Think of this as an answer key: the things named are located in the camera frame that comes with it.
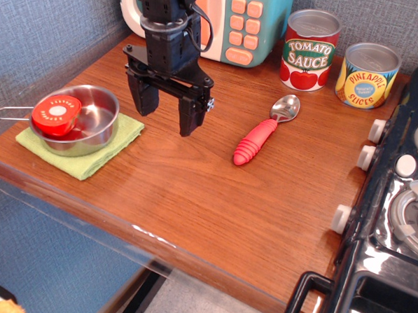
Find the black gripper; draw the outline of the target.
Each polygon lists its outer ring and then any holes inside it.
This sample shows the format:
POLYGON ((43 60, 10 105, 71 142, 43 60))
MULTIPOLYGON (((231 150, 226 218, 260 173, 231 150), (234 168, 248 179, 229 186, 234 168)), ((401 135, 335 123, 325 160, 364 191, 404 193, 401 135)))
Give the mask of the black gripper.
POLYGON ((134 105, 143 117, 158 108, 159 90, 178 97, 180 135, 188 137, 201 127, 213 109, 213 80, 201 70, 201 17, 184 14, 162 24, 141 16, 146 45, 123 48, 128 56, 127 80, 134 105))

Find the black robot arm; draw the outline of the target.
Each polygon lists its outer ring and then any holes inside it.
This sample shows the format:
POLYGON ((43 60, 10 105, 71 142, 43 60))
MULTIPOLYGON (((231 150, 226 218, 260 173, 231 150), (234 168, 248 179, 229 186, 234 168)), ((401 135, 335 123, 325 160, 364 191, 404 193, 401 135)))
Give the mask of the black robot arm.
POLYGON ((140 26, 145 46, 124 47, 127 79, 134 105, 142 116, 158 108, 160 92, 178 98, 179 132, 189 136, 213 108, 213 80, 199 66, 205 48, 201 22, 209 17, 197 0, 141 0, 140 26))

